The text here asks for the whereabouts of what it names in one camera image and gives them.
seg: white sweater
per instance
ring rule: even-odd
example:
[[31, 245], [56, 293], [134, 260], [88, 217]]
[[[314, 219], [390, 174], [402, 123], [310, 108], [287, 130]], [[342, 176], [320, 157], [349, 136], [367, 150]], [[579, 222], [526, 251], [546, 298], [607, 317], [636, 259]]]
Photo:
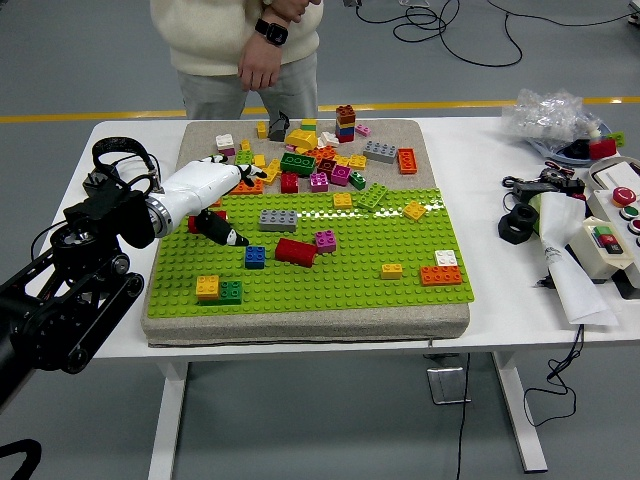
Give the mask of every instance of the white sweater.
[[[309, 4], [302, 21], [291, 23], [283, 64], [316, 51], [322, 11], [322, 4]], [[151, 18], [171, 47], [172, 65], [191, 75], [237, 74], [240, 53], [261, 13], [261, 0], [151, 0]]]

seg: floor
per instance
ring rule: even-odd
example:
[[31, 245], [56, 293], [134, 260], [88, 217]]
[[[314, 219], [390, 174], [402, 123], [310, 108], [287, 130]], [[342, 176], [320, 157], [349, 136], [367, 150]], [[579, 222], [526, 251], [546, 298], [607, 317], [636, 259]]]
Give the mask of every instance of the floor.
[[[364, 1], [360, 13], [367, 19], [405, 9], [395, 0]], [[624, 19], [578, 28], [511, 15], [508, 29], [523, 59], [487, 68], [456, 59], [438, 38], [400, 43], [391, 25], [367, 25], [341, 2], [326, 3], [318, 52], [321, 117], [345, 103], [359, 105], [363, 118], [496, 116], [500, 102], [522, 88], [566, 89], [584, 97], [612, 130], [626, 133], [622, 154], [640, 158], [640, 30]], [[626, 15], [626, 3], [499, 2], [574, 24]], [[431, 2], [435, 10], [443, 4]], [[0, 278], [28, 263], [31, 240], [50, 224], [105, 112], [179, 115], [175, 72], [148, 8], [146, 0], [0, 1]], [[488, 2], [463, 2], [447, 45], [477, 62], [509, 63], [517, 50], [504, 22]], [[403, 34], [415, 39], [422, 32]], [[248, 106], [258, 105], [251, 97]], [[523, 383], [543, 386], [547, 360], [564, 354], [522, 354]], [[564, 377], [576, 389], [577, 413], [538, 429], [545, 478], [637, 478], [638, 360], [637, 346], [585, 347]], [[453, 479], [461, 408], [432, 403], [426, 369], [436, 365], [392, 355], [192, 365], [174, 478]], [[40, 441], [44, 453], [34, 479], [146, 478], [162, 385], [160, 371], [144, 363], [95, 362], [77, 376], [38, 372], [0, 416], [0, 445]], [[461, 478], [523, 478], [487, 354], [471, 356], [470, 395]], [[570, 403], [530, 399], [536, 421], [566, 413]], [[0, 478], [10, 478], [20, 461], [0, 459]]]

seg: red button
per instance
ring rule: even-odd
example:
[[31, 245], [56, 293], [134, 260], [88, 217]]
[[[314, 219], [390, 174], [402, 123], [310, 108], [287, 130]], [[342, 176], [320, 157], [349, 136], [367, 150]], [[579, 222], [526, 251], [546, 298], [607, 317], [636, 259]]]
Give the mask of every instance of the red button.
[[636, 201], [636, 194], [627, 187], [618, 187], [613, 190], [613, 203], [617, 207], [626, 207]]

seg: gray pants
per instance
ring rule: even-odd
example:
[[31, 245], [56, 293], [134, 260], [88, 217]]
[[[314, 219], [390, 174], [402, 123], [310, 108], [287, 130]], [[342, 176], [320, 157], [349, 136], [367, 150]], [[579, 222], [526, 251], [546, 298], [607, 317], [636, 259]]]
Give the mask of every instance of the gray pants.
[[[280, 118], [282, 111], [289, 118], [316, 118], [318, 86], [317, 56], [282, 65], [278, 83], [259, 90], [269, 122]], [[178, 72], [178, 81], [191, 120], [237, 120], [242, 114], [248, 92], [243, 92], [236, 75], [204, 77]]]

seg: green button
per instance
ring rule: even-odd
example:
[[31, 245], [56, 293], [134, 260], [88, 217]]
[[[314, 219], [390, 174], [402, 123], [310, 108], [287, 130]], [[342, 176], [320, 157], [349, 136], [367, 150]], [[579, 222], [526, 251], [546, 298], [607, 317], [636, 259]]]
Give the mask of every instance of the green button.
[[596, 235], [613, 235], [613, 232], [609, 227], [595, 227], [593, 229]]

